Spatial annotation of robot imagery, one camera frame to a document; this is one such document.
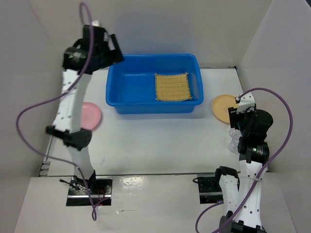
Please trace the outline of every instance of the blue plastic bin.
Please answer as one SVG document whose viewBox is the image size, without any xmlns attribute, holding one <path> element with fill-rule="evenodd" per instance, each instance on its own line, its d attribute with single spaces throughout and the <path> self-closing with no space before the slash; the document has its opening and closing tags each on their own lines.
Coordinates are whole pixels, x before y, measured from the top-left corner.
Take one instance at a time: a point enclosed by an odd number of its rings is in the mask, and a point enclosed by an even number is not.
<svg viewBox="0 0 311 233">
<path fill-rule="evenodd" d="M 188 73 L 192 99 L 157 101 L 157 74 Z M 204 99 L 198 62 L 192 54 L 125 55 L 109 68 L 106 102 L 119 114 L 190 113 Z"/>
</svg>

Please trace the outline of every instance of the white wall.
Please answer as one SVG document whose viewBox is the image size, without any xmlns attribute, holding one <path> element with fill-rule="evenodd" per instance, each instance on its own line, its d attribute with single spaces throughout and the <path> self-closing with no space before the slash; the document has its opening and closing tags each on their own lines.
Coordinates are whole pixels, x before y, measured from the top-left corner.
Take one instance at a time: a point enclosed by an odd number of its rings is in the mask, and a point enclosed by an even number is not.
<svg viewBox="0 0 311 233">
<path fill-rule="evenodd" d="M 311 8 L 305 0 L 273 0 L 241 64 L 242 87 L 267 87 L 290 105 L 294 116 L 292 137 L 271 166 L 298 233 L 310 231 L 311 143 Z M 279 100 L 255 92 L 258 108 L 274 117 L 267 142 L 274 153 L 288 131 L 288 114 Z"/>
<path fill-rule="evenodd" d="M 19 139 L 15 120 L 25 107 L 55 96 L 61 84 L 61 58 L 24 0 L 0 1 L 0 232 L 13 232 L 31 176 L 42 158 Z M 45 151 L 44 127 L 57 103 L 22 119 L 27 139 Z"/>
<path fill-rule="evenodd" d="M 86 0 L 123 53 L 189 52 L 237 66 L 271 0 Z M 29 0 L 59 54 L 81 36 L 80 0 Z"/>
</svg>

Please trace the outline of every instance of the wire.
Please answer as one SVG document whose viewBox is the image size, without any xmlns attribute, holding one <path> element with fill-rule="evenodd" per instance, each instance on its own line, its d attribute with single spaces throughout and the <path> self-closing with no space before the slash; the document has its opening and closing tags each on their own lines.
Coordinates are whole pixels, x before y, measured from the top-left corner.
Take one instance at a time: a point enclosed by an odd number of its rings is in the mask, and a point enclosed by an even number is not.
<svg viewBox="0 0 311 233">
<path fill-rule="evenodd" d="M 262 168 L 259 170 L 259 172 L 257 173 L 257 176 L 256 178 L 258 179 L 262 172 L 265 170 L 265 168 L 280 154 L 280 152 L 284 149 L 284 147 L 286 146 L 287 142 L 289 141 L 290 137 L 291 137 L 291 134 L 292 134 L 292 131 L 293 131 L 293 114 L 292 114 L 292 111 L 288 105 L 288 103 L 276 92 L 270 90 L 270 89 L 267 89 L 267 88 L 263 88 L 263 87 L 256 87 L 256 88 L 253 88 L 253 89 L 250 89 L 244 93 L 242 93 L 239 98 L 242 98 L 243 96 L 245 96 L 247 93 L 249 92 L 252 92 L 252 91 L 257 91 L 257 90 L 261 90 L 261 91 L 266 91 L 266 92 L 269 92 L 273 95 L 275 95 L 285 106 L 287 112 L 288 112 L 288 115 L 289 115 L 289 118 L 290 118 L 290 125 L 289 125 L 289 129 L 288 129 L 288 133 L 287 133 L 287 136 L 283 142 L 283 144 L 281 145 L 281 147 L 276 151 L 276 153 L 262 166 Z M 222 230 L 224 230 L 226 228 L 226 226 L 233 220 L 233 218 L 239 213 L 239 211 L 242 209 L 242 207 L 244 206 L 244 204 L 246 203 L 247 199 L 249 198 L 249 196 L 251 195 L 252 191 L 254 190 L 255 186 L 257 184 L 257 181 L 254 180 L 251 188 L 249 189 L 248 193 L 246 194 L 245 198 L 243 199 L 243 201 L 241 202 L 241 204 L 238 206 L 238 208 L 236 209 L 236 211 L 232 214 L 232 216 L 221 226 L 219 227 L 218 229 L 214 230 L 212 233 L 217 233 L 217 232 L 220 232 Z M 207 209 L 205 209 L 197 218 L 197 221 L 196 221 L 196 224 L 195 224 L 195 231 L 197 233 L 200 233 L 199 230 L 198 230 L 198 222 L 200 220 L 200 218 L 202 217 L 202 215 L 208 211 L 209 209 L 215 207 L 216 205 L 212 205 L 210 207 L 208 207 Z"/>
<path fill-rule="evenodd" d="M 73 188 L 74 190 L 80 190 L 80 188 L 79 187 L 77 187 L 77 186 L 74 186 L 72 183 L 69 183 L 69 182 L 67 182 L 67 181 L 64 181 L 63 179 L 60 179 L 59 180 L 61 183 L 66 183 L 66 184 L 68 184 L 71 188 Z"/>
<path fill-rule="evenodd" d="M 105 198 L 104 190 L 103 189 L 101 189 L 101 190 L 102 190 L 103 198 Z"/>
<path fill-rule="evenodd" d="M 89 24 L 92 25 L 92 15 L 91 15 L 91 13 L 90 13 L 90 10 L 89 10 L 88 6 L 87 6 L 84 2 L 81 2 L 81 3 L 79 4 L 79 13 L 80 13 L 80 20 L 81 20 L 81 23 L 84 24 L 84 18 L 83 18 L 83 13 L 82 13 L 83 8 L 86 10 L 86 14 L 87 14 L 87 17 L 88 17 Z M 81 174 L 81 176 L 82 176 L 82 180 L 83 180 L 84 186 L 85 186 L 85 188 L 86 188 L 86 193 L 87 193 L 87 195 L 88 195 L 89 201 L 90 201 L 91 206 L 92 206 L 92 209 L 93 209 L 93 211 L 92 211 L 92 218 L 93 218 L 94 221 L 96 221 L 96 219 L 97 219 L 96 207 L 97 207 L 101 202 L 103 202 L 104 200 L 106 200 L 106 199 L 108 199 L 108 198 L 104 198 L 104 199 L 101 200 L 100 202 L 94 204 L 93 199 L 92 199 L 92 197 L 91 197 L 90 190 L 89 190 L 88 185 L 87 185 L 87 182 L 86 182 L 86 179 L 85 179 L 85 177 L 84 177 L 84 174 L 83 174 L 82 170 L 79 168 L 79 166 L 78 166 L 76 163 L 74 163 L 74 162 L 72 162 L 72 161 L 69 161 L 69 160 L 65 160 L 65 159 L 61 159 L 61 158 L 57 158 L 57 157 L 53 157 L 53 156 L 48 156 L 48 155 L 46 155 L 46 154 L 40 152 L 40 151 L 37 150 L 36 148 L 34 148 L 34 147 L 26 140 L 25 136 L 22 134 L 22 132 L 21 132 L 21 130 L 20 130 L 20 125 L 19 125 L 19 120 L 20 120 L 21 116 L 22 116 L 25 112 L 27 112 L 27 111 L 29 111 L 29 110 L 31 110 L 31 109 L 33 109 L 33 108 L 39 107 L 39 106 L 41 106 L 41 105 L 44 105 L 44 104 L 47 104 L 47 103 L 51 103 L 51 102 L 53 102 L 53 101 L 55 101 L 55 100 L 58 100 L 58 99 L 64 97 L 65 95 L 67 95 L 67 94 L 74 88 L 74 86 L 76 86 L 76 84 L 77 84 L 77 83 L 79 82 L 79 80 L 82 78 L 83 74 L 85 73 L 85 71 L 86 71 L 86 69 L 87 69 L 87 67 L 88 67 L 88 65 L 89 65 L 89 62 L 90 62 L 90 59 L 91 59 L 91 56 L 92 56 L 92 53 L 93 53 L 93 47 L 94 47 L 94 29 L 93 29 L 93 27 L 90 27 L 90 42 L 89 42 L 89 50 L 88 50 L 87 58 L 86 58 L 86 62 L 85 62 L 85 64 L 84 64 L 84 66 L 83 66 L 83 68 L 82 68 L 82 70 L 81 70 L 79 76 L 77 77 L 77 79 L 72 83 L 72 85 L 71 85 L 64 93 L 62 93 L 62 94 L 59 95 L 58 97 L 55 97 L 55 98 L 50 99 L 50 100 L 46 100 L 46 101 L 41 102 L 41 103 L 34 104 L 34 105 L 29 106 L 29 107 L 25 108 L 24 110 L 22 110 L 22 111 L 19 113 L 19 115 L 17 116 L 17 119 L 16 119 L 16 129 L 17 129 L 17 133 L 18 133 L 18 135 L 20 136 L 20 138 L 22 139 L 22 141 L 23 141 L 31 150 L 33 150 L 34 152 L 36 152 L 36 153 L 39 154 L 40 156 L 43 156 L 43 157 L 46 157 L 46 158 L 50 158 L 50 159 L 54 159 L 54 160 L 58 160 L 58 161 L 61 161 L 61 162 L 64 162 L 64 163 L 68 163 L 68 164 L 71 164 L 71 165 L 73 165 L 73 166 L 75 166 L 75 167 L 78 168 L 78 170 L 79 170 L 79 172 L 80 172 L 80 174 Z"/>
<path fill-rule="evenodd" d="M 197 180 L 197 179 L 199 179 L 199 178 L 201 178 L 201 177 L 194 178 L 194 179 L 192 180 L 192 182 L 199 183 L 198 181 L 195 181 L 195 180 Z"/>
<path fill-rule="evenodd" d="M 99 194 L 100 194 L 100 193 L 99 193 L 99 189 L 97 188 L 97 200 L 98 200 L 98 201 L 100 201 L 100 200 L 101 200 L 101 198 L 100 198 Z"/>
<path fill-rule="evenodd" d="M 197 231 L 198 225 L 199 225 L 199 221 L 200 221 L 201 217 L 202 217 L 208 210 L 210 210 L 211 208 L 213 208 L 213 207 L 215 207 L 215 206 L 217 206 L 217 205 L 221 205 L 221 204 L 223 204 L 223 203 L 224 203 L 224 202 L 222 201 L 222 202 L 213 204 L 213 205 L 209 206 L 208 208 L 206 208 L 204 211 L 202 211 L 202 213 L 200 213 L 200 215 L 198 216 L 198 218 L 197 218 L 197 220 L 196 220 L 196 222 L 195 222 L 195 230 Z"/>
</svg>

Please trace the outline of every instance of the orange plate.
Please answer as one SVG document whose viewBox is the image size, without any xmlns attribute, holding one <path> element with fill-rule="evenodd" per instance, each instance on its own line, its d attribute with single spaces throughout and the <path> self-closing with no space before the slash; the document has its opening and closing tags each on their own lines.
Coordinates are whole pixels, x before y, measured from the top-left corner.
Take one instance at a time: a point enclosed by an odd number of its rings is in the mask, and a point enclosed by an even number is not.
<svg viewBox="0 0 311 233">
<path fill-rule="evenodd" d="M 228 108 L 237 108 L 239 105 L 235 103 L 235 97 L 232 95 L 220 95 L 213 100 L 212 110 L 214 115 L 224 123 L 229 124 Z"/>
</svg>

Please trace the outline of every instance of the clear plastic cup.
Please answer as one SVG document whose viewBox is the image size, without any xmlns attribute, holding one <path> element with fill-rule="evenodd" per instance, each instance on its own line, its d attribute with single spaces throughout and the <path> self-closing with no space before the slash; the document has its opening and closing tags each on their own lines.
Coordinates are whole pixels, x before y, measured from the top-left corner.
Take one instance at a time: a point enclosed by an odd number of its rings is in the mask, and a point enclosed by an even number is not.
<svg viewBox="0 0 311 233">
<path fill-rule="evenodd" d="M 229 144 L 229 150 L 234 154 L 239 154 L 238 144 L 239 144 L 239 138 L 241 137 L 241 133 L 239 130 L 234 130 L 229 134 L 232 137 L 231 142 Z"/>
</svg>

